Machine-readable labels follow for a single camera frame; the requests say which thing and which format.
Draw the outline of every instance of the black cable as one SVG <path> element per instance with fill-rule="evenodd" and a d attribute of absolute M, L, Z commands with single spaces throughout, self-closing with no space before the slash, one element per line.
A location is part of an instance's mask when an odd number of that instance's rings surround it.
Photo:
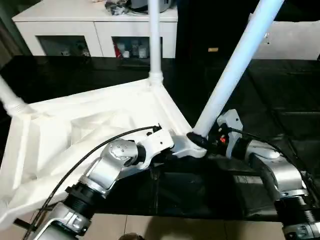
<path fill-rule="evenodd" d="M 43 214 L 43 212 L 45 211 L 45 208 L 48 207 L 49 202 L 51 201 L 51 199 L 54 197 L 55 193 L 57 192 L 57 190 L 59 189 L 59 187 L 62 185 L 62 183 L 67 179 L 67 177 L 69 177 L 69 175 L 84 161 L 86 160 L 92 153 L 94 153 L 96 150 L 98 150 L 99 148 L 103 147 L 104 145 L 118 139 L 121 138 L 123 136 L 129 135 L 129 134 L 133 134 L 135 132 L 139 132 L 139 131 L 143 131 L 143 130 L 148 130 L 148 129 L 153 129 L 153 128 L 158 128 L 158 126 L 146 126 L 146 127 L 141 127 L 141 128 L 137 128 L 134 130 L 130 130 L 130 131 L 126 131 L 124 133 L 121 133 L 117 136 L 114 136 L 102 143 L 100 143 L 98 146 L 96 146 L 94 149 L 92 149 L 90 152 L 88 152 L 83 158 L 80 159 L 80 161 L 78 161 L 64 176 L 63 178 L 59 181 L 59 183 L 55 186 L 55 188 L 53 189 L 53 191 L 51 192 L 51 194 L 49 195 L 49 197 L 46 199 L 46 201 L 44 202 L 44 204 L 42 205 L 42 207 L 40 208 L 40 210 L 38 211 L 38 213 L 36 214 L 35 218 L 33 219 L 32 223 L 30 224 L 30 227 L 28 228 L 28 230 L 26 231 L 26 233 L 23 236 L 22 240 L 27 240 L 32 229 L 34 229 L 34 227 L 36 226 L 36 223 L 38 222 L 39 218 L 41 217 L 41 215 Z"/>
<path fill-rule="evenodd" d="M 273 147 L 275 150 L 277 150 L 280 154 L 282 154 L 283 157 L 285 157 L 287 159 L 287 161 L 291 164 L 292 161 L 290 160 L 290 158 L 284 153 L 284 151 L 282 151 L 282 149 L 280 147 L 278 147 L 277 145 L 273 144 L 271 141 L 269 140 L 266 140 L 258 135 L 255 135 L 255 134 L 252 134 L 252 133 L 249 133 L 249 132 L 246 132 L 246 131 L 242 131 L 242 130 L 238 130 L 238 129 L 235 129 L 235 128 L 232 128 L 232 127 L 229 127 L 228 128 L 230 132 L 236 132 L 236 133 L 239 133 L 239 134 L 243 134 L 247 137 L 250 137 L 254 140 L 258 140 L 260 142 L 263 142 L 265 144 L 269 144 L 271 147 Z"/>
<path fill-rule="evenodd" d="M 17 218 L 16 220 L 14 220 L 13 224 L 17 225 L 18 227 L 20 228 L 23 228 L 25 230 L 28 230 L 31 226 L 30 223 L 26 222 L 26 221 L 23 221 L 22 219 L 20 218 Z M 35 232 L 37 230 L 36 227 L 33 227 L 31 231 Z"/>

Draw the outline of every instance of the dark wall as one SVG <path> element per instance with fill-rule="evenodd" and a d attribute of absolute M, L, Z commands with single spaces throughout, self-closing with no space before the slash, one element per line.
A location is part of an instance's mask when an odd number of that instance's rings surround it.
<path fill-rule="evenodd" d="M 197 64 L 228 59 L 259 0 L 178 0 L 176 59 Z M 276 21 L 320 20 L 320 1 L 285 1 Z M 209 48 L 218 48 L 208 52 Z"/>

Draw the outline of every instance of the white countertop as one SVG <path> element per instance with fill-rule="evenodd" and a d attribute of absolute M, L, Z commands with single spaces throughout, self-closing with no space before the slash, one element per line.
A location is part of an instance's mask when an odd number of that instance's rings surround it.
<path fill-rule="evenodd" d="M 43 0 L 12 18 L 14 22 L 148 22 L 149 15 L 127 13 L 113 16 L 105 8 L 105 1 Z M 177 22 L 177 8 L 160 13 L 160 22 Z"/>

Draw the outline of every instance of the wire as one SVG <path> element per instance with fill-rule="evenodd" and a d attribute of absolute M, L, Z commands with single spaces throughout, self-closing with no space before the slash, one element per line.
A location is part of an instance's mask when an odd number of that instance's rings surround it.
<path fill-rule="evenodd" d="M 26 233 L 23 236 L 22 240 L 27 240 L 32 229 L 34 229 L 34 227 L 36 226 L 36 223 L 38 222 L 39 218 L 41 217 L 41 215 L 43 214 L 43 212 L 45 211 L 45 209 L 48 207 L 49 202 L 51 201 L 51 199 L 54 197 L 55 193 L 57 192 L 57 190 L 59 189 L 59 187 L 62 185 L 62 183 L 69 177 L 69 175 L 84 161 L 86 160 L 92 153 L 94 153 L 96 150 L 98 150 L 99 148 L 103 147 L 104 145 L 118 139 L 121 138 L 123 136 L 129 135 L 129 134 L 133 134 L 135 132 L 139 132 L 139 131 L 143 131 L 143 130 L 148 130 L 148 129 L 153 129 L 153 128 L 158 128 L 158 126 L 146 126 L 146 127 L 141 127 L 141 128 L 137 128 L 134 130 L 130 130 L 130 131 L 126 131 L 124 133 L 121 133 L 117 136 L 114 136 L 102 143 L 100 143 L 98 146 L 96 146 L 94 149 L 92 149 L 90 152 L 88 152 L 83 158 L 81 158 L 64 176 L 63 178 L 59 181 L 59 183 L 55 186 L 55 188 L 53 189 L 53 191 L 51 192 L 51 194 L 49 195 L 49 197 L 46 199 L 46 201 L 44 202 L 44 204 L 42 205 L 42 207 L 40 208 L 40 210 L 38 211 L 38 213 L 36 214 L 35 218 L 33 219 L 32 223 L 30 224 L 30 227 L 28 228 L 28 230 L 26 231 Z"/>
<path fill-rule="evenodd" d="M 235 128 L 232 128 L 232 127 L 229 127 L 228 129 L 229 129 L 230 132 L 236 132 L 236 133 L 239 133 L 239 134 L 243 134 L 243 135 L 245 135 L 247 137 L 250 137 L 252 139 L 255 139 L 255 140 L 258 140 L 260 142 L 269 144 L 271 147 L 273 147 L 275 150 L 277 150 L 279 153 L 281 153 L 282 156 L 285 157 L 288 162 L 293 164 L 292 161 L 290 160 L 290 158 L 284 153 L 284 151 L 282 151 L 282 149 L 280 147 L 278 147 L 277 145 L 275 145 L 271 141 L 266 140 L 266 139 L 264 139 L 264 138 L 262 138 L 262 137 L 260 137 L 258 135 L 255 135 L 255 134 L 252 134 L 252 133 L 249 133 L 249 132 L 246 132 L 246 131 L 238 130 L 238 129 L 235 129 Z"/>

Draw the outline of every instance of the white cabinet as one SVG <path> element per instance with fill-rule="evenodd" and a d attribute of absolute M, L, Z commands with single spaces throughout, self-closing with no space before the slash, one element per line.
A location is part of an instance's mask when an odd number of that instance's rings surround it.
<path fill-rule="evenodd" d="M 12 19 L 35 56 L 149 57 L 149 16 L 113 16 L 105 2 L 43 0 Z M 174 58 L 178 12 L 160 14 L 163 58 Z"/>
<path fill-rule="evenodd" d="M 16 22 L 16 26 L 34 56 L 72 55 L 75 50 L 71 41 L 75 48 L 81 45 L 84 51 L 87 49 L 92 57 L 103 56 L 93 22 L 26 21 Z"/>
<path fill-rule="evenodd" d="M 119 44 L 123 45 L 124 50 L 131 50 L 134 45 L 132 42 L 137 41 L 138 47 L 146 47 L 147 52 L 149 51 L 148 38 L 150 31 L 148 22 L 95 22 L 94 24 L 104 57 L 116 57 L 114 43 L 118 46 Z M 176 55 L 177 23 L 160 22 L 159 29 L 162 57 L 174 58 Z"/>

